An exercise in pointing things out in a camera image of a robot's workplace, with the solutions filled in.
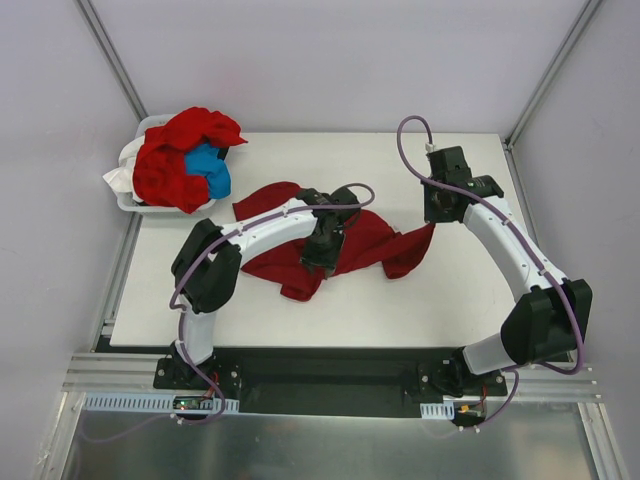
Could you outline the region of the grey laundry basket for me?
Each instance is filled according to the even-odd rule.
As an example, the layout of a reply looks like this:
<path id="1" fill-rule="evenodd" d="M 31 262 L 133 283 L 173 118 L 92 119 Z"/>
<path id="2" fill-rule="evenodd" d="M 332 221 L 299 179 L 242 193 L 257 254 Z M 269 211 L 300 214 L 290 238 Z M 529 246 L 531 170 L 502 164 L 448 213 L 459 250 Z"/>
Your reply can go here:
<path id="1" fill-rule="evenodd" d="M 129 194 L 147 207 L 192 214 L 231 194 L 225 158 L 245 142 L 231 117 L 191 107 L 126 144 L 118 167 L 103 179 L 114 193 Z"/>

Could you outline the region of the white t shirt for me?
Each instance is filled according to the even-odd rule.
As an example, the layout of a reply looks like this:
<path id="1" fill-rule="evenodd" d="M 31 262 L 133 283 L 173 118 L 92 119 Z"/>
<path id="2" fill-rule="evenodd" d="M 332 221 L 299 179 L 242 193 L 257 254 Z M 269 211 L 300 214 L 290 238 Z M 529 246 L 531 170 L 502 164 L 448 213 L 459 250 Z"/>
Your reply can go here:
<path id="1" fill-rule="evenodd" d="M 137 155 L 145 143 L 145 135 L 141 135 L 126 144 L 118 157 L 117 167 L 102 178 L 114 193 L 133 193 L 133 173 Z"/>

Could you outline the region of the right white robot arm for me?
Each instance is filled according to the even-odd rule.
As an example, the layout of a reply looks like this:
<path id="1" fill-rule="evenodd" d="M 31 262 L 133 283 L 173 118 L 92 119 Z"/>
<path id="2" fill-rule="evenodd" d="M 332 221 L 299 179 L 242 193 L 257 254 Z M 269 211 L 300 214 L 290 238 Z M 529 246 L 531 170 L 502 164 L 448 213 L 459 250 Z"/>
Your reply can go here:
<path id="1" fill-rule="evenodd" d="M 550 262 L 516 221 L 503 190 L 489 175 L 475 176 L 461 147 L 431 150 L 423 181 L 425 220 L 464 225 L 506 280 L 515 305 L 499 331 L 456 349 L 429 375 L 453 397 L 481 388 L 486 376 L 582 354 L 593 292 Z"/>

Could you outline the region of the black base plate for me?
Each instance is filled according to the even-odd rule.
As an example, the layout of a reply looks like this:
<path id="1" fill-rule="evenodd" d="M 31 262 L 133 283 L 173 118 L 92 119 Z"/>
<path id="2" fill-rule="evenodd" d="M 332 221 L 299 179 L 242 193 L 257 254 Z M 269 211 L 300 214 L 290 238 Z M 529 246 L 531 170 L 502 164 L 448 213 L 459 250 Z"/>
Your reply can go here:
<path id="1" fill-rule="evenodd" d="M 194 372 L 175 348 L 158 360 L 158 390 L 203 393 L 211 382 L 243 413 L 416 418 L 445 397 L 503 399 L 498 371 L 455 366 L 453 348 L 218 347 Z"/>

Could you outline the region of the aluminium rail frame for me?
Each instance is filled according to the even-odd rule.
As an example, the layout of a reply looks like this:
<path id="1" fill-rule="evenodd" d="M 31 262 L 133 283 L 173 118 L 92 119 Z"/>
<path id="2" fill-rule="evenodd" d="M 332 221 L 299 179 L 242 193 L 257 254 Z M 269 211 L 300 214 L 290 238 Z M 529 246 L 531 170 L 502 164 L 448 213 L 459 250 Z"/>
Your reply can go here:
<path id="1" fill-rule="evenodd" d="M 64 392 L 150 393 L 158 354 L 75 353 L 61 390 Z M 591 368 L 563 376 L 541 366 L 519 371 L 515 399 L 521 402 L 601 403 L 604 395 Z"/>

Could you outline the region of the dark red t shirt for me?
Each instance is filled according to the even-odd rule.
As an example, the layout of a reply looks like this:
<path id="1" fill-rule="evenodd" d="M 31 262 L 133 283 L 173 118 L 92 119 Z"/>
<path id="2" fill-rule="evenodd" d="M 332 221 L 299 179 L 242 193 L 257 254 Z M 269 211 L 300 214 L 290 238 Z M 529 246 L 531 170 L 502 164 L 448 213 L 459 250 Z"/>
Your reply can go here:
<path id="1" fill-rule="evenodd" d="M 235 219 L 246 220 L 271 210 L 300 190 L 298 184 L 288 181 L 268 184 L 233 204 Z M 380 263 L 388 279 L 402 278 L 422 262 L 434 233 L 433 224 L 402 233 L 376 213 L 364 210 L 355 226 L 346 232 L 334 274 L 347 274 Z M 306 302 L 320 288 L 325 274 L 303 266 L 303 246 L 302 239 L 280 245 L 246 263 L 242 271 L 278 284 L 280 295 L 285 298 Z"/>

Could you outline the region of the bright red t shirt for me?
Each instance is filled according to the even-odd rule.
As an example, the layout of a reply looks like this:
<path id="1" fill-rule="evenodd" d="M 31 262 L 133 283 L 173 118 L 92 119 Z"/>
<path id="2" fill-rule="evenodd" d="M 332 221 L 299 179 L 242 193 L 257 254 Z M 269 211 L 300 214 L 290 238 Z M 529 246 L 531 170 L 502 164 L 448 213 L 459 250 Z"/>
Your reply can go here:
<path id="1" fill-rule="evenodd" d="M 133 173 L 134 192 L 148 205 L 191 214 L 209 198 L 206 181 L 186 173 L 185 155 L 203 143 L 224 149 L 245 142 L 241 126 L 231 117 L 190 107 L 165 125 L 146 130 Z"/>

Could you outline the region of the blue t shirt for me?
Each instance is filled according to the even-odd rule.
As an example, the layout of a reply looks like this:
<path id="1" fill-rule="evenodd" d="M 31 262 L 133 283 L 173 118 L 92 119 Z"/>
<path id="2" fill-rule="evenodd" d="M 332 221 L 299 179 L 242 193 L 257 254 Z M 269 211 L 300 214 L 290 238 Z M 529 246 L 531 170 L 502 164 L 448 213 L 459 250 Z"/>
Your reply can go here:
<path id="1" fill-rule="evenodd" d="M 186 173 L 206 181 L 209 199 L 223 199 L 231 193 L 232 180 L 225 155 L 224 149 L 208 143 L 199 145 L 185 155 Z"/>

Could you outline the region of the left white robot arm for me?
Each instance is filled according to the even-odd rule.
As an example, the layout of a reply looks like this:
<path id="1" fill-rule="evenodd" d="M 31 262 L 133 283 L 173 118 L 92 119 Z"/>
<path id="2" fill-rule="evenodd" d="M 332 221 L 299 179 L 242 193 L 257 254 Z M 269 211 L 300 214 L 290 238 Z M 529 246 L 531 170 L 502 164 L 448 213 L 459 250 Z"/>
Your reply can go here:
<path id="1" fill-rule="evenodd" d="M 301 240 L 299 263 L 327 276 L 336 270 L 345 229 L 364 206 L 351 184 L 331 194 L 302 189 L 282 205 L 246 220 L 216 225 L 202 220 L 192 228 L 172 266 L 169 308 L 180 312 L 177 377 L 192 389 L 211 378 L 216 316 L 234 295 L 240 270 L 249 261 L 290 241 Z"/>

